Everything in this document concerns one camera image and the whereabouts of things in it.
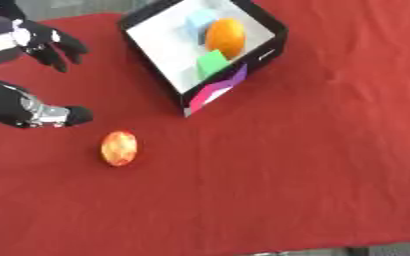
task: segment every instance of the cube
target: cube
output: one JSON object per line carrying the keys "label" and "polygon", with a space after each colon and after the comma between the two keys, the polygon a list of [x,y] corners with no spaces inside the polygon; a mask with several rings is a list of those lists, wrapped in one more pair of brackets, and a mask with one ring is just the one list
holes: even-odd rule
{"label": "cube", "polygon": [[199,45],[205,44],[208,27],[217,20],[213,11],[202,9],[186,18],[186,29],[192,39]]}
{"label": "cube", "polygon": [[219,50],[209,52],[197,60],[197,71],[199,78],[205,80],[209,76],[221,71],[230,62]]}

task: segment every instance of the red tablecloth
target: red tablecloth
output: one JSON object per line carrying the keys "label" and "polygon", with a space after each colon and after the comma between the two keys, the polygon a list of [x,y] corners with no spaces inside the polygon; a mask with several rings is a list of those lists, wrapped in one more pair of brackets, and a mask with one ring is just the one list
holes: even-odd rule
{"label": "red tablecloth", "polygon": [[[96,116],[70,129],[0,125],[0,255],[409,241],[410,1],[258,2],[290,27],[285,54],[189,119],[115,14],[50,22],[91,48],[66,75],[27,57],[0,66],[0,79]],[[117,129],[141,150],[113,169],[98,149]]]}

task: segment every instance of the box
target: box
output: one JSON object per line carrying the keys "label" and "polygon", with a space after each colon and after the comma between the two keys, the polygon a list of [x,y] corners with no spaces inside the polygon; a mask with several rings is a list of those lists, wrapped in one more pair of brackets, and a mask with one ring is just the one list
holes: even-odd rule
{"label": "box", "polygon": [[[185,27],[188,15],[201,9],[215,11],[218,18],[234,18],[246,31],[243,52],[230,60],[229,66],[203,81],[197,75],[196,61],[208,51],[190,38]],[[168,85],[186,117],[279,56],[288,32],[282,23],[249,0],[161,0],[124,15],[118,25],[131,47]]]}

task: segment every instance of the red and yellow ball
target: red and yellow ball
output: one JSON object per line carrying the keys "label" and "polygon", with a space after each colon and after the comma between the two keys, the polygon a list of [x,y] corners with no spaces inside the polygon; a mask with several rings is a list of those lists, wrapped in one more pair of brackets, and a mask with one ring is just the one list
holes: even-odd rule
{"label": "red and yellow ball", "polygon": [[111,166],[120,167],[129,164],[137,154],[137,140],[126,131],[112,132],[102,142],[101,154]]}

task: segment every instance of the orange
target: orange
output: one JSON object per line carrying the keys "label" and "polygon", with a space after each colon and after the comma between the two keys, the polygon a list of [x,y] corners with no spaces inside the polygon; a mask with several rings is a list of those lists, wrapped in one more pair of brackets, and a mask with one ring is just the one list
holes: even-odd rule
{"label": "orange", "polygon": [[104,160],[112,166],[119,167],[129,164],[137,154],[137,140],[129,132],[112,132],[102,142],[101,154]]}
{"label": "orange", "polygon": [[220,19],[211,24],[205,38],[208,50],[218,49],[229,60],[241,53],[244,44],[244,26],[231,18]]}

